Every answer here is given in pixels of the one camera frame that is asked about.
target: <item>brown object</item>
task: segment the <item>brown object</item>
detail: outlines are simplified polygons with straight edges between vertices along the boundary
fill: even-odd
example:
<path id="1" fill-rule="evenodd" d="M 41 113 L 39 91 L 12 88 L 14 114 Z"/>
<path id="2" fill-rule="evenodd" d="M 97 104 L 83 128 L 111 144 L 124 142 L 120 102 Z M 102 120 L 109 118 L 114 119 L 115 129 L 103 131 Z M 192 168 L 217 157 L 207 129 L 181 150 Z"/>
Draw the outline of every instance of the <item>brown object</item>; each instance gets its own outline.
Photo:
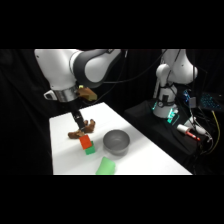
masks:
<path id="1" fill-rule="evenodd" d="M 80 88 L 77 94 L 79 97 L 85 98 L 88 101 L 97 100 L 97 95 L 89 88 Z"/>
<path id="2" fill-rule="evenodd" d="M 68 133 L 68 137 L 70 139 L 79 139 L 87 133 L 93 133 L 93 131 L 95 129 L 96 122 L 93 119 L 91 119 L 89 125 L 88 125 L 88 123 L 89 123 L 88 121 L 85 121 L 84 123 L 86 126 L 84 129 L 84 132 L 82 132 L 81 130 L 78 130 L 76 132 L 70 132 L 70 133 Z"/>

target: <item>metal bowl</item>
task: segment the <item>metal bowl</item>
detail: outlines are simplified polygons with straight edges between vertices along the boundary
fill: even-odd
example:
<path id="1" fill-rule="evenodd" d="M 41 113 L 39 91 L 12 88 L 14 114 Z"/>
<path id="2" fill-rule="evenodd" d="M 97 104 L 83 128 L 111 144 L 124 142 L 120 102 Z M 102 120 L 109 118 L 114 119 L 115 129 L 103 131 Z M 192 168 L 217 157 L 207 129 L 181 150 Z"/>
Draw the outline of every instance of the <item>metal bowl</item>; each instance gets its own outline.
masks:
<path id="1" fill-rule="evenodd" d="M 103 139 L 105 149 L 113 155 L 125 155 L 130 144 L 130 137 L 121 130 L 108 132 Z"/>

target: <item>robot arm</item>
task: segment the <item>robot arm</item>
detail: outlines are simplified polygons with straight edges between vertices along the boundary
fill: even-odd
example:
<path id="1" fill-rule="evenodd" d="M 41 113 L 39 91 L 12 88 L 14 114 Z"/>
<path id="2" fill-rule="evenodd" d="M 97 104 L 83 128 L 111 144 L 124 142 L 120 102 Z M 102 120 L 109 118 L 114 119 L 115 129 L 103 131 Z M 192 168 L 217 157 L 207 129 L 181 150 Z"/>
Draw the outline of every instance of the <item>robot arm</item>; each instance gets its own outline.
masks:
<path id="1" fill-rule="evenodd" d="M 162 87 L 168 84 L 167 81 L 170 84 L 193 82 L 193 65 L 187 58 L 186 49 L 168 49 L 164 54 L 164 62 L 165 64 L 160 65 L 156 73 Z"/>
<path id="2" fill-rule="evenodd" d="M 103 84 L 113 65 L 121 56 L 120 49 L 36 49 L 35 56 L 51 90 L 44 94 L 47 100 L 68 103 L 80 130 L 84 121 L 76 106 L 76 81 L 89 88 Z"/>
<path id="3" fill-rule="evenodd" d="M 154 114 L 157 117 L 169 118 L 177 94 L 173 83 L 189 84 L 193 82 L 193 71 L 194 67 L 187 58 L 186 49 L 168 49 L 166 51 L 164 64 L 160 65 L 156 72 L 160 83 L 160 93 L 154 109 Z M 197 74 L 198 70 L 195 68 L 195 78 Z"/>

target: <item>electronics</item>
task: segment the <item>electronics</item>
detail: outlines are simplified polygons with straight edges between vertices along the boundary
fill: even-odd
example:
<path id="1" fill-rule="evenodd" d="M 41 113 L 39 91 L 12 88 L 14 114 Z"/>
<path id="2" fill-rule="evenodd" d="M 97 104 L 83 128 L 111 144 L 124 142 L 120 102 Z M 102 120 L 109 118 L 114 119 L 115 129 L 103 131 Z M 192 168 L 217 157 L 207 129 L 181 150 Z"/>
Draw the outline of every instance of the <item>electronics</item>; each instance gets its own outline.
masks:
<path id="1" fill-rule="evenodd" d="M 184 126 L 189 127 L 190 129 L 195 130 L 198 134 L 200 135 L 205 135 L 206 134 L 206 130 L 204 128 L 199 127 L 198 125 L 195 125 L 195 128 L 193 127 L 193 123 L 194 123 L 193 117 L 191 117 L 189 120 L 187 120 L 187 122 L 184 124 Z"/>
<path id="2" fill-rule="evenodd" d="M 183 92 L 184 100 L 188 104 L 190 99 L 190 90 Z M 198 100 L 198 106 L 203 110 L 224 112 L 224 97 L 217 93 L 203 92 Z"/>

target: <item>table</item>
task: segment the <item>table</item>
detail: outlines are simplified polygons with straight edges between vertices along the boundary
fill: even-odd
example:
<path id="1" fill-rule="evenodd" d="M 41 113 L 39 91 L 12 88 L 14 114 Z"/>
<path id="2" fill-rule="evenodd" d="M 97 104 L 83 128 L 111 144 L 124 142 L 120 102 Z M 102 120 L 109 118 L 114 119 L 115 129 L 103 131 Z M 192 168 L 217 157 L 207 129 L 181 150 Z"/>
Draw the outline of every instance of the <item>table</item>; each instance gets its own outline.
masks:
<path id="1" fill-rule="evenodd" d="M 78 130 L 71 113 L 51 118 L 54 175 L 95 175 L 104 156 L 116 163 L 115 175 L 191 175 L 105 103 L 85 108 L 81 113 L 85 120 L 96 121 L 95 132 L 89 134 L 96 153 L 87 156 L 79 140 L 68 138 L 69 132 Z M 112 156 L 104 150 L 103 137 L 114 129 L 130 136 L 131 144 L 124 157 Z"/>
<path id="2" fill-rule="evenodd" d="M 184 108 L 179 108 L 178 115 L 169 124 L 166 119 L 158 118 L 153 114 L 152 108 L 155 102 L 154 99 L 144 101 L 126 110 L 124 118 L 179 164 L 192 172 L 194 156 L 197 154 L 199 146 L 197 141 L 177 130 L 177 126 L 184 124 L 188 118 L 182 111 Z M 198 137 L 201 138 L 200 144 L 204 147 L 206 137 L 199 134 Z"/>

